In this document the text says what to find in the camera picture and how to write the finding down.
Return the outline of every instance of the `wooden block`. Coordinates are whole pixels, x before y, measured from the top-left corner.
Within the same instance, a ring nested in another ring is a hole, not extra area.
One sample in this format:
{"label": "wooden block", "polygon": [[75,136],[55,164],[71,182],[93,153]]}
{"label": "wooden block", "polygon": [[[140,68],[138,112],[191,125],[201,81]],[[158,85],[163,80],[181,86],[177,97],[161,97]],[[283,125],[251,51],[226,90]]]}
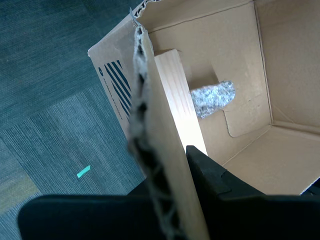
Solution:
{"label": "wooden block", "polygon": [[208,155],[178,51],[157,55],[155,63],[184,150],[194,145]]}

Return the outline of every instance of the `gray carpet tile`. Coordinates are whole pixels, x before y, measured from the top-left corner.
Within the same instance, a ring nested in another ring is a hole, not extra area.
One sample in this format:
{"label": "gray carpet tile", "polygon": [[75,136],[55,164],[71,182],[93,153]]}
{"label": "gray carpet tile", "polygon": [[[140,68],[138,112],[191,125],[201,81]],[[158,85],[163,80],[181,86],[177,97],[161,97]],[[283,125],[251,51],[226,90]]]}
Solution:
{"label": "gray carpet tile", "polygon": [[138,2],[0,1],[0,130],[98,83],[88,49]]}
{"label": "gray carpet tile", "polygon": [[0,139],[0,215],[38,191],[20,163]]}
{"label": "gray carpet tile", "polygon": [[17,224],[17,217],[21,207],[31,199],[34,199],[41,194],[35,193],[29,196],[24,201],[13,206],[7,212],[0,214],[0,239],[1,240],[20,240],[20,232]]}
{"label": "gray carpet tile", "polygon": [[0,137],[43,194],[125,195],[144,179],[100,83]]}

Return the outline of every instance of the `box flap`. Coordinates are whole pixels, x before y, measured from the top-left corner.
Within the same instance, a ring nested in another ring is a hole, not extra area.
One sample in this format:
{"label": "box flap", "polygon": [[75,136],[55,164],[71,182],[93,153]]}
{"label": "box flap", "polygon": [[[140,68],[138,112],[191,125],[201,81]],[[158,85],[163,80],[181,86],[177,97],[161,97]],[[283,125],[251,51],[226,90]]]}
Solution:
{"label": "box flap", "polygon": [[275,121],[320,127],[320,1],[258,0]]}
{"label": "box flap", "polygon": [[224,109],[232,137],[271,123],[252,2],[154,31],[150,39],[155,51],[177,49],[183,53],[183,62],[190,70],[186,75],[190,87],[215,84],[217,78],[234,83],[235,99]]}
{"label": "box flap", "polygon": [[88,51],[104,91],[128,138],[135,28],[127,16]]}
{"label": "box flap", "polygon": [[142,60],[137,62],[143,63],[140,69],[146,67],[146,72],[143,74],[145,85],[142,90],[143,94],[138,94],[145,97],[145,101],[147,101],[144,122],[148,144],[153,146],[159,160],[162,161],[165,175],[177,203],[183,229],[188,238],[190,240],[208,240],[209,234],[205,218],[191,176],[186,152],[181,143],[158,72],[152,45],[144,29],[141,31],[141,35],[138,45],[140,48],[138,47],[137,51],[143,54],[146,63]]}
{"label": "box flap", "polygon": [[320,136],[271,129],[224,167],[267,195],[299,195],[320,176]]}

